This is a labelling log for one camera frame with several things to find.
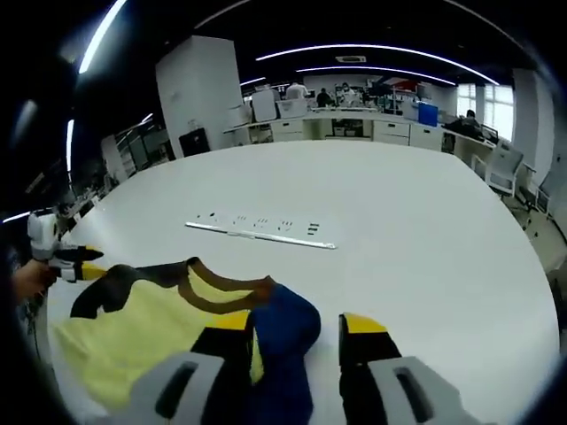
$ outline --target blue box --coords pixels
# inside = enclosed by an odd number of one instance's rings
[[[422,102],[417,106],[417,121],[426,126],[437,126],[437,115],[439,108],[433,104],[424,104]]]

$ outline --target yellow cloth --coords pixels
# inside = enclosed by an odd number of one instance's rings
[[[249,290],[225,292],[211,287],[191,269],[190,284],[201,298],[226,303]],[[153,282],[136,281],[124,307],[101,313],[95,320],[71,318],[55,327],[63,353],[89,394],[114,409],[129,401],[134,382],[161,361],[186,352],[207,324],[227,315],[204,312],[190,305],[177,287],[164,289]],[[252,382],[263,375],[256,331],[253,332]]]

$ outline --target human hand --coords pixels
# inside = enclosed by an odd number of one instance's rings
[[[57,276],[47,264],[30,259],[12,275],[13,290],[18,303],[45,290],[56,279]]]

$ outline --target office desk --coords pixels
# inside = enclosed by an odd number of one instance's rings
[[[336,250],[186,228],[202,211],[332,217]],[[268,143],[142,171],[71,232],[132,266],[198,255],[235,279],[271,275],[310,300],[322,333],[306,356],[313,424],[345,423],[338,393],[338,315],[384,323],[401,353],[455,385],[481,421],[511,423],[559,359],[555,308],[538,256],[499,198],[458,158],[355,141]],[[56,282],[51,325],[86,286]],[[104,413],[74,379],[50,333],[63,399]]]
[[[472,166],[472,157],[476,155],[487,161],[496,145],[487,140],[478,140],[473,137],[461,135],[452,130],[443,128],[443,133],[446,135],[454,135],[454,152],[453,154],[462,160],[467,166]],[[535,168],[525,161],[517,173],[517,184],[523,187],[529,187],[532,181],[532,175],[535,173]]]
[[[363,136],[369,142],[398,144],[432,151],[441,151],[443,133],[440,126],[430,127],[401,116],[379,113],[372,110],[352,111],[350,108],[317,108],[301,117],[254,122],[243,126],[228,128],[224,133],[245,131],[246,135],[244,139],[250,140],[251,136],[249,131],[251,128],[269,126],[274,142],[324,140],[329,136],[337,136],[332,134],[332,120],[361,120]],[[345,139],[349,138],[344,135],[339,136]]]

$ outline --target window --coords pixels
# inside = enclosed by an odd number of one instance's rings
[[[459,84],[457,88],[457,116],[466,116],[471,109],[477,113],[477,88],[474,84]]]
[[[510,86],[485,87],[486,126],[494,128],[505,139],[512,140],[514,127],[514,90]]]

